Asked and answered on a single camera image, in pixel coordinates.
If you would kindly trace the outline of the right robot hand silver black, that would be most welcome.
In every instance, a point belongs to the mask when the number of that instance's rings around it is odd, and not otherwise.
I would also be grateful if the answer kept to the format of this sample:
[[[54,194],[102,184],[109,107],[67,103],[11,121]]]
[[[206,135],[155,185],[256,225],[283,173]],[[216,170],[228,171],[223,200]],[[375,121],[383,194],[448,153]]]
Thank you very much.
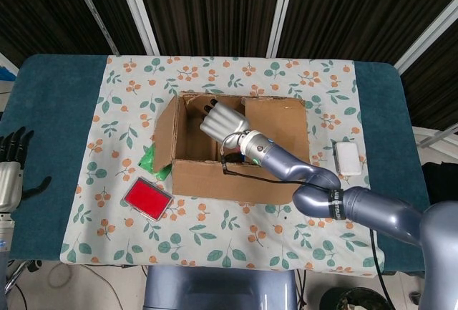
[[[215,141],[222,142],[229,135],[245,132],[250,127],[244,115],[215,99],[211,99],[210,105],[204,106],[204,110],[206,115],[200,130]]]

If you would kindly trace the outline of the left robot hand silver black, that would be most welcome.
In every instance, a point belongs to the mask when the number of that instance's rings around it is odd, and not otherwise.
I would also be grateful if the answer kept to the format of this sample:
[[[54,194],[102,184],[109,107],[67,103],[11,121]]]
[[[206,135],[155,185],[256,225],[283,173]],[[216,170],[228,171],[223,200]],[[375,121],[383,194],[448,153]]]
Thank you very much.
[[[34,131],[20,127],[6,137],[1,136],[1,215],[13,213],[23,199],[43,193],[52,181],[46,176],[40,185],[23,189],[23,177],[30,140]]]

